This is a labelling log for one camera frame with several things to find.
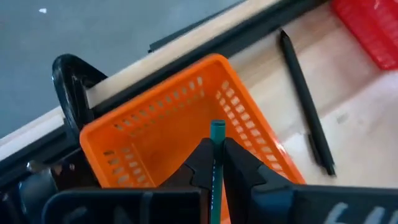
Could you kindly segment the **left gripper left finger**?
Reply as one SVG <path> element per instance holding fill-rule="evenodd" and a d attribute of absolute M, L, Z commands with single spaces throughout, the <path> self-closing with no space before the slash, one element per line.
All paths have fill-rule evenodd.
<path fill-rule="evenodd" d="M 209 224 L 215 145 L 203 138 L 183 164 L 160 186 L 177 189 L 167 201 L 162 224 Z"/>

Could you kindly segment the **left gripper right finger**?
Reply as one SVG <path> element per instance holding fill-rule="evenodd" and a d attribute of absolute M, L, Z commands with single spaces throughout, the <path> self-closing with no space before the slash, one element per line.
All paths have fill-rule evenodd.
<path fill-rule="evenodd" d="M 224 142 L 223 175 L 231 224 L 288 224 L 293 183 L 244 149 Z"/>

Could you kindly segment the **green pencil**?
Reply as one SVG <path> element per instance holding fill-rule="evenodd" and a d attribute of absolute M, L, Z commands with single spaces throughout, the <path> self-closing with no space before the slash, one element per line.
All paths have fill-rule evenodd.
<path fill-rule="evenodd" d="M 214 143 L 210 224 L 221 223 L 222 189 L 223 189 L 223 150 L 224 150 L 225 138 L 226 138 L 225 121 L 213 120 L 210 126 L 210 139 Z"/>

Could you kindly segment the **black pen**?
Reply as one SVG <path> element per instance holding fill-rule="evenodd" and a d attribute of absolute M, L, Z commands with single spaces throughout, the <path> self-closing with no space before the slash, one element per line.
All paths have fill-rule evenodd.
<path fill-rule="evenodd" d="M 310 94 L 292 41 L 284 30 L 281 30 L 279 34 L 279 47 L 289 69 L 290 77 L 307 122 L 308 141 L 315 162 L 322 167 L 329 176 L 335 177 L 335 163 L 318 117 L 317 109 Z"/>

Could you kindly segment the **orange plastic bin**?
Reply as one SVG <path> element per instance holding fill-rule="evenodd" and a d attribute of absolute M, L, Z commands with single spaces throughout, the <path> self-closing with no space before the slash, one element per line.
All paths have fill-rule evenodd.
<path fill-rule="evenodd" d="M 226 138 L 268 168 L 303 182 L 237 73 L 223 56 L 210 55 L 83 129 L 81 146 L 101 186 L 82 196 L 89 224 L 162 224 L 167 201 L 180 194 L 160 185 L 210 139 L 213 120 L 224 120 Z"/>

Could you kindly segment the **black table clamp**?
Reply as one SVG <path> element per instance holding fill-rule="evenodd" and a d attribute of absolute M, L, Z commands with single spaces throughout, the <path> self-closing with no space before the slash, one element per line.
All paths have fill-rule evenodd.
<path fill-rule="evenodd" d="M 94 120 L 86 90 L 107 76 L 76 55 L 62 54 L 52 64 L 52 80 L 66 124 L 75 139 L 84 125 Z"/>

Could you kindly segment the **red plastic bin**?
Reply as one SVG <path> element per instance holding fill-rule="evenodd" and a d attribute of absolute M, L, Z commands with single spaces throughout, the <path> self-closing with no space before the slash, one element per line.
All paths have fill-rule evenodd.
<path fill-rule="evenodd" d="M 398 0 L 332 0 L 331 7 L 382 70 L 398 70 Z"/>

